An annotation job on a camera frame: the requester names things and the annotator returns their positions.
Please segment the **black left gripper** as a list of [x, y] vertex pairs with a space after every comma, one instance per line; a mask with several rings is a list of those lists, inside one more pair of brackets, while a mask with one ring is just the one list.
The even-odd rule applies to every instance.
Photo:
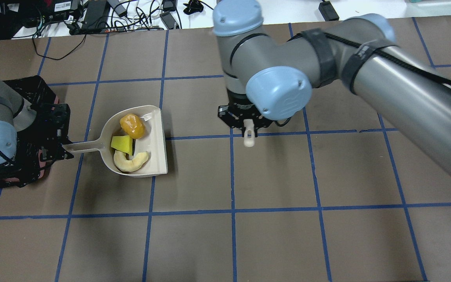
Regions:
[[36, 107], [37, 142], [40, 147], [40, 161], [57, 162], [74, 156], [64, 149], [72, 144], [68, 138], [70, 107], [66, 103], [43, 103]]

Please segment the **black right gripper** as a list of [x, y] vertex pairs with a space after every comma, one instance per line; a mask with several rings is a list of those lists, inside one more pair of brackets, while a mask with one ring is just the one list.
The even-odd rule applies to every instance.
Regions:
[[228, 104], [218, 106], [218, 118], [230, 128], [245, 130], [244, 121], [251, 119], [254, 130], [269, 127], [274, 121], [259, 112], [246, 96], [233, 91], [227, 91]]

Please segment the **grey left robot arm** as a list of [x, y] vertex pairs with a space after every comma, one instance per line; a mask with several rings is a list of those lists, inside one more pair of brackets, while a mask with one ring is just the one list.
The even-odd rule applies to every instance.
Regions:
[[42, 161], [70, 159], [70, 107], [40, 76], [0, 80], [0, 165], [14, 164], [18, 142], [42, 151]]

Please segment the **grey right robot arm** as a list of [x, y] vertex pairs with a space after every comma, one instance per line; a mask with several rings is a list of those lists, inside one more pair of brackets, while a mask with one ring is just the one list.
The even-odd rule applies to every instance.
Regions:
[[228, 94], [218, 117], [241, 130], [245, 146], [258, 129], [306, 107], [313, 89], [339, 79], [451, 175], [451, 79], [401, 50], [383, 16], [348, 18], [277, 44], [256, 0], [222, 0], [213, 24]]

